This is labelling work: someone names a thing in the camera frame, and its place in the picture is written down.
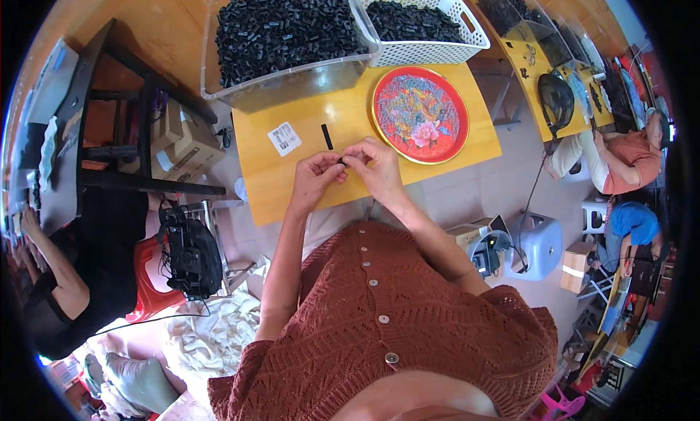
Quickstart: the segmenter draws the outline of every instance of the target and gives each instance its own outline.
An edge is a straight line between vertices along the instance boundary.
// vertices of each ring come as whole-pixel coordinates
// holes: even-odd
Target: white plastic basket
[[[360,0],[366,9],[373,1]],[[382,50],[379,58],[373,59],[370,66],[415,65],[415,64],[461,64],[476,55],[481,49],[491,47],[489,39],[474,14],[463,0],[382,0],[397,1],[401,5],[415,4],[419,8],[438,8],[446,13],[452,21],[459,24],[459,33],[466,44],[445,43],[429,40],[381,41]],[[466,14],[474,26],[469,31],[461,15]]]

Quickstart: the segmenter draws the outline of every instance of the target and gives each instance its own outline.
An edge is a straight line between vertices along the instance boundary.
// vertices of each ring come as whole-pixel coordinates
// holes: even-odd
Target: woman in black dress
[[[134,310],[134,247],[144,239],[149,207],[159,204],[139,191],[90,187],[82,216],[49,236],[25,209],[22,230],[35,259],[24,253],[31,286],[20,300],[39,354],[63,359]]]

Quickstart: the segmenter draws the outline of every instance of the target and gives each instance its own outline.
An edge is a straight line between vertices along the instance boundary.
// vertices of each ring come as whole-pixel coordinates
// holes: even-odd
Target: man in blue shirt
[[[604,267],[609,273],[614,273],[617,266],[626,261],[629,265],[623,270],[622,276],[632,275],[634,256],[637,247],[652,243],[652,256],[659,257],[662,237],[659,220],[648,206],[639,202],[624,202],[616,205],[610,211],[608,227],[606,228],[606,243],[598,243],[596,260],[591,265],[594,269]]]

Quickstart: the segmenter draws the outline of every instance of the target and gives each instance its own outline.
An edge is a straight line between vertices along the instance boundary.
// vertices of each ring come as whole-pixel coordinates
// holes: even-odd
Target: hand
[[[600,132],[597,130],[593,131],[593,143],[596,145],[598,153],[606,149],[606,143],[605,140],[603,140],[603,134],[600,134]]]
[[[22,210],[22,220],[20,220],[20,226],[22,226],[22,231],[29,238],[32,238],[37,233],[41,233],[39,218],[36,216],[34,208],[30,207],[29,205],[26,205],[24,210]]]
[[[398,155],[380,140],[366,136],[361,142],[343,150],[343,161],[359,175],[370,191],[389,211],[403,203],[405,193],[401,173],[398,170]],[[367,163],[374,161],[370,168]]]
[[[345,165],[338,164],[340,154],[335,152],[319,152],[297,163],[294,177],[294,190],[289,209],[295,215],[308,216],[319,203],[326,192],[326,187],[332,181],[338,184],[345,182],[348,174]]]
[[[622,271],[623,278],[628,278],[632,276],[632,269],[634,269],[634,260],[630,259],[628,260],[628,262],[629,264],[627,264],[625,270]]]

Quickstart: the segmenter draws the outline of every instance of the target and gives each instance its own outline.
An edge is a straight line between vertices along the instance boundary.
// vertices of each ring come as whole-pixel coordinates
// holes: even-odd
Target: red round tray
[[[451,160],[469,132],[467,108],[457,89],[420,66],[402,66],[380,79],[372,117],[386,143],[420,164]]]

